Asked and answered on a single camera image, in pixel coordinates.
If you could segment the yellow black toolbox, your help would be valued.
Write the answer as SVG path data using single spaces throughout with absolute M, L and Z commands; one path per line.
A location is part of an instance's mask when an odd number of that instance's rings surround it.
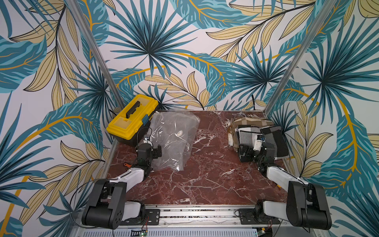
M 146 134 L 158 105 L 154 98 L 141 94 L 135 96 L 109 123 L 107 132 L 120 143 L 136 146 Z

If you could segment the right aluminium corner post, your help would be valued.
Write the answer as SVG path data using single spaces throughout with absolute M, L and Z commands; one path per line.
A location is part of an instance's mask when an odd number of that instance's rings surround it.
M 323 5 L 322 9 L 320 10 L 320 13 L 315 18 L 314 23 L 310 27 L 310 31 L 306 34 L 302 44 L 300 45 L 300 48 L 297 50 L 293 60 L 289 64 L 289 67 L 285 71 L 285 74 L 283 75 L 283 78 L 281 81 L 277 84 L 277 87 L 272 94 L 269 103 L 267 104 L 264 114 L 265 116 L 268 116 L 268 114 L 272 111 L 276 100 L 280 97 L 280 94 L 284 87 L 286 86 L 288 80 L 290 79 L 291 75 L 293 74 L 293 71 L 297 67 L 299 61 L 301 60 L 302 56 L 306 53 L 307 49 L 311 45 L 312 41 L 318 34 L 318 31 L 321 29 L 324 21 L 328 17 L 328 14 L 332 10 L 333 6 L 336 4 L 337 0 L 333 1 L 326 1 Z

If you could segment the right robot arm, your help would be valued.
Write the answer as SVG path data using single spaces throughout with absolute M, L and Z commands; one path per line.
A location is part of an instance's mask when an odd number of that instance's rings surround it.
M 263 177 L 287 192 L 286 202 L 260 199 L 254 208 L 238 209 L 238 217 L 243 225 L 271 225 L 288 221 L 292 226 L 308 231 L 331 229 L 332 218 L 322 186 L 296 177 L 277 165 L 271 147 L 262 146 L 255 150 L 241 145 L 238 155 L 243 162 L 254 162 Z

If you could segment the clear plastic vacuum bag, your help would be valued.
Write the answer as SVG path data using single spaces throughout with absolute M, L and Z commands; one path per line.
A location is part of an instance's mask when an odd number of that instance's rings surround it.
M 154 159 L 155 171 L 171 169 L 174 172 L 184 170 L 191 156 L 200 118 L 189 111 L 155 112 L 150 128 L 153 130 L 151 141 L 156 148 L 162 147 L 162 157 Z M 176 136 L 182 130 L 183 137 Z

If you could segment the aluminium front rail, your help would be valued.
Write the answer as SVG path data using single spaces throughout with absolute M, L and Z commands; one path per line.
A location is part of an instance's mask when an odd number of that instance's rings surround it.
M 146 205 L 160 209 L 158 226 L 73 227 L 70 237 L 328 237 L 325 230 L 305 230 L 288 221 L 277 225 L 241 225 L 237 210 L 252 205 Z

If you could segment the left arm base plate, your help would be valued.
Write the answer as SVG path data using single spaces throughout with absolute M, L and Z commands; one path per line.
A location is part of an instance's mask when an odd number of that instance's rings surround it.
M 160 221 L 160 209 L 145 209 L 140 211 L 138 217 L 129 218 L 121 222 L 121 226 L 158 226 Z

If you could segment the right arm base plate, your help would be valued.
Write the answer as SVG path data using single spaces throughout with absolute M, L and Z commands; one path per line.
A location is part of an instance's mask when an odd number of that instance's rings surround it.
M 241 208 L 237 210 L 237 217 L 241 225 L 277 225 L 280 220 L 275 217 L 265 215 L 262 211 L 253 208 Z

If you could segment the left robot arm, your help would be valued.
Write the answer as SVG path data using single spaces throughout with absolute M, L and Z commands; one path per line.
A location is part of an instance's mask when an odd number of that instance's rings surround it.
M 126 193 L 145 181 L 152 171 L 152 162 L 162 156 L 162 148 L 149 142 L 137 146 L 135 164 L 113 179 L 95 182 L 82 215 L 82 224 L 115 230 L 120 225 L 144 224 L 148 220 L 145 205 L 128 201 Z

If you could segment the aluminium corner post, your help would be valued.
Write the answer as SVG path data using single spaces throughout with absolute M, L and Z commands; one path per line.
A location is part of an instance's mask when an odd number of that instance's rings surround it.
M 112 75 L 106 65 L 106 62 L 103 56 L 101 55 L 97 42 L 90 30 L 90 26 L 86 22 L 86 18 L 78 2 L 74 0 L 67 0 L 66 3 L 68 5 L 68 8 L 71 10 L 72 15 L 74 19 L 76 20 L 79 28 L 81 29 L 82 34 L 88 43 L 89 49 L 92 51 L 94 59 L 96 60 L 98 66 L 100 67 L 100 70 L 103 73 L 104 78 L 106 82 L 108 83 L 111 92 L 114 94 L 116 103 L 118 104 L 120 108 L 124 108 L 125 107 L 124 100 L 121 98 L 119 92 L 117 91 Z
M 323 5 L 322 9 L 320 10 L 320 13 L 315 18 L 314 23 L 310 27 L 310 31 L 306 34 L 302 44 L 300 45 L 300 48 L 297 50 L 293 60 L 289 64 L 289 67 L 285 71 L 285 74 L 283 75 L 283 78 L 281 81 L 277 84 L 277 87 L 272 94 L 269 103 L 267 104 L 264 114 L 265 116 L 268 116 L 268 114 L 272 111 L 276 100 L 280 97 L 280 94 L 284 87 L 286 86 L 288 80 L 290 79 L 291 75 L 293 74 L 293 71 L 297 67 L 299 61 L 301 60 L 302 56 L 306 53 L 307 49 L 311 45 L 312 41 L 318 34 L 318 31 L 321 29 L 324 21 L 328 17 L 328 14 L 332 10 L 333 6 L 336 4 L 337 0 L 333 1 L 326 1 Z

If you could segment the olive tan plaid blanket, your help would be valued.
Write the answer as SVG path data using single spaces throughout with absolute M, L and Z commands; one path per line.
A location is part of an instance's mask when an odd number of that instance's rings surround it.
M 238 150 L 238 141 L 237 141 L 237 134 L 236 129 L 238 126 L 246 125 L 248 127 L 267 127 L 267 126 L 273 126 L 274 122 L 265 119 L 265 118 L 251 118 L 251 117 L 240 117 L 235 118 L 231 120 L 231 124 L 227 128 L 228 133 L 228 144 L 234 148 L 234 150 L 237 152 Z

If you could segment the left aluminium corner post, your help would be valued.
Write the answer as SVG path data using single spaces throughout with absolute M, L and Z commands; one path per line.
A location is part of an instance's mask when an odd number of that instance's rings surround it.
M 81 29 L 82 34 L 88 43 L 89 49 L 92 51 L 94 59 L 96 60 L 98 66 L 100 67 L 100 70 L 103 73 L 104 78 L 106 82 L 108 83 L 111 92 L 114 94 L 116 103 L 118 104 L 120 108 L 124 108 L 125 107 L 124 100 L 121 98 L 119 92 L 117 91 L 112 75 L 106 65 L 106 62 L 103 56 L 101 55 L 97 42 L 90 30 L 90 26 L 86 22 L 86 18 L 78 2 L 74 0 L 67 0 L 66 3 L 68 5 L 68 8 L 71 10 L 72 15 L 74 19 L 76 20 L 79 28 Z

